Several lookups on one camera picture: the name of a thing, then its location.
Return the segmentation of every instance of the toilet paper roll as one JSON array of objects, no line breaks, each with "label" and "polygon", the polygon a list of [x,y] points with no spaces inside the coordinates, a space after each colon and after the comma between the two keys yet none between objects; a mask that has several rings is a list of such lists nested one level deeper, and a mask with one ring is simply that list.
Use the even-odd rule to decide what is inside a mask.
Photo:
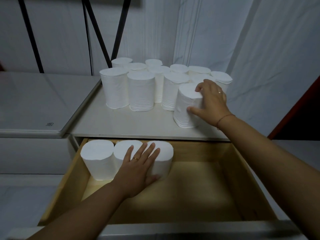
[{"label": "toilet paper roll", "polygon": [[148,174],[149,175],[159,175],[160,179],[164,179],[167,177],[170,166],[172,162],[172,158],[174,156],[174,148],[169,142],[166,141],[158,141],[153,140],[148,142],[147,148],[151,145],[151,143],[155,144],[155,148],[152,153],[157,149],[160,148],[160,153],[158,157],[155,159],[153,165],[150,167]]},{"label": "toilet paper roll", "polygon": [[209,79],[209,80],[215,82],[214,77],[210,76],[209,74],[195,74],[195,75],[190,76],[191,82],[196,83],[196,84],[202,83],[203,80],[205,80],[205,79]]},{"label": "toilet paper roll", "polygon": [[153,109],[155,100],[155,74],[148,71],[129,72],[129,104],[136,112]]},{"label": "toilet paper roll", "polygon": [[210,72],[210,75],[215,79],[215,83],[218,84],[223,92],[227,92],[230,83],[232,83],[232,78],[227,73],[224,72]]},{"label": "toilet paper roll", "polygon": [[132,59],[128,57],[120,57],[111,61],[112,67],[123,67],[124,64],[131,63]]},{"label": "toilet paper roll", "polygon": [[128,63],[123,65],[124,68],[126,68],[129,72],[131,71],[146,71],[147,65],[143,63]]},{"label": "toilet paper roll", "polygon": [[111,180],[116,175],[113,149],[109,140],[92,140],[82,147],[80,156],[95,180]]},{"label": "toilet paper roll", "polygon": [[122,140],[119,141],[113,149],[113,157],[115,163],[116,172],[118,172],[119,168],[123,163],[123,159],[125,158],[126,152],[129,147],[133,145],[133,151],[131,153],[130,159],[134,156],[134,154],[138,151],[138,149],[142,146],[142,142],[139,140]]},{"label": "toilet paper roll", "polygon": [[174,111],[180,84],[188,83],[190,77],[184,73],[169,72],[164,74],[161,106],[164,110]]},{"label": "toilet paper roll", "polygon": [[181,64],[170,65],[170,69],[172,72],[185,73],[185,74],[187,74],[189,71],[189,68],[186,65],[181,65]]},{"label": "toilet paper roll", "polygon": [[108,68],[100,71],[106,105],[119,109],[129,105],[128,71],[123,67]]},{"label": "toilet paper roll", "polygon": [[163,65],[153,65],[148,67],[148,71],[155,74],[154,102],[161,103],[163,92],[164,73],[170,72],[170,68]]},{"label": "toilet paper roll", "polygon": [[196,75],[196,74],[210,74],[211,70],[206,67],[202,66],[189,66],[189,76]]},{"label": "toilet paper roll", "polygon": [[148,59],[146,60],[147,66],[162,66],[162,61],[157,59]]},{"label": "toilet paper roll", "polygon": [[195,83],[186,83],[179,86],[176,107],[173,113],[173,119],[179,127],[191,128],[198,126],[200,118],[187,111],[189,106],[202,107],[202,95],[200,92],[195,91],[196,86],[197,84]]}]

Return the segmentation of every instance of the person's left hand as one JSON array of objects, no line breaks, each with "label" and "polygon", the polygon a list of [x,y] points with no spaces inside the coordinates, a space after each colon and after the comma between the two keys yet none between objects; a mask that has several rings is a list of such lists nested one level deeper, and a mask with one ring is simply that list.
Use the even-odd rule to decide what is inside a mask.
[{"label": "person's left hand", "polygon": [[150,155],[155,146],[156,145],[152,143],[144,152],[147,143],[143,143],[133,156],[132,160],[130,159],[134,147],[129,147],[118,173],[111,182],[121,191],[124,198],[136,196],[147,186],[159,179],[158,175],[147,176],[148,169],[160,153],[160,148],[157,148],[154,153]]}]

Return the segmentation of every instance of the wooden drawer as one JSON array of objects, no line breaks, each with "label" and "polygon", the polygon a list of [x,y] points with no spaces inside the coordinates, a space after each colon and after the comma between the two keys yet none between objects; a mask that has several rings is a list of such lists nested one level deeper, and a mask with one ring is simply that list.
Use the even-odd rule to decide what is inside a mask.
[{"label": "wooden drawer", "polygon": [[[90,176],[80,156],[87,142],[85,138],[39,226],[47,225],[110,182],[95,181]],[[174,148],[168,177],[125,200],[109,224],[277,219],[246,162],[230,142],[168,142]]]}]

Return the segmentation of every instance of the black stripe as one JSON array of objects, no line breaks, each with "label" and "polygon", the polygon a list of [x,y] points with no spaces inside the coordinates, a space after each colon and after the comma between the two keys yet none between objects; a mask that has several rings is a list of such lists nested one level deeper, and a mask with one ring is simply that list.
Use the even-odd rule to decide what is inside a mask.
[{"label": "black stripe", "polygon": [[123,29],[125,28],[125,23],[128,15],[128,10],[130,6],[131,0],[124,0],[123,6],[122,6],[122,12],[119,20],[117,35],[115,36],[113,51],[111,55],[111,60],[116,59],[120,47],[120,42],[122,38]]},{"label": "black stripe", "polygon": [[24,3],[24,0],[18,0],[18,2],[19,2],[19,5],[20,5],[20,9],[21,9],[21,12],[22,12],[23,20],[24,20],[24,23],[26,25],[26,30],[27,30],[28,35],[29,35],[29,39],[30,39],[30,42],[31,42],[31,46],[32,46],[32,49],[33,49],[35,60],[36,60],[37,65],[38,65],[39,72],[40,73],[44,73],[43,67],[42,67],[42,63],[41,63],[41,59],[40,59],[40,55],[39,55],[39,52],[38,52],[38,47],[37,47],[36,40],[35,40],[35,37],[33,35],[32,27],[31,27],[31,24],[30,24],[30,20],[29,20],[26,4]]},{"label": "black stripe", "polygon": [[82,2],[85,4],[85,7],[87,8],[91,23],[93,25],[94,31],[96,32],[100,47],[102,49],[102,53],[104,55],[104,58],[106,59],[106,64],[108,65],[109,68],[112,68],[112,64],[111,64],[111,61],[110,61],[106,46],[104,45],[104,42],[103,42],[103,39],[102,39],[102,36],[101,36],[101,33],[100,33],[100,29],[98,27],[97,20],[96,20],[96,18],[94,16],[94,12],[92,10],[90,1],[89,0],[82,0]]},{"label": "black stripe", "polygon": [[85,24],[85,31],[87,33],[87,41],[88,41],[88,49],[89,49],[89,59],[90,59],[90,69],[91,69],[91,76],[92,73],[92,63],[91,63],[91,50],[90,50],[90,40],[89,40],[89,30],[88,30],[88,19],[87,19],[87,12],[84,2],[82,2],[83,7],[83,16],[84,16],[84,24]]}]

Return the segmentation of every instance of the person's right arm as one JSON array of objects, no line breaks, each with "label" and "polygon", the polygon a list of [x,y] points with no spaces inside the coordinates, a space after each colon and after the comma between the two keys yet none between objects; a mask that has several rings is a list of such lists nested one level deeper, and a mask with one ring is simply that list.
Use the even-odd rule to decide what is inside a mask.
[{"label": "person's right arm", "polygon": [[320,172],[231,115],[214,82],[205,80],[196,91],[203,94],[204,108],[188,110],[218,127],[300,230],[309,239],[320,239]]}]

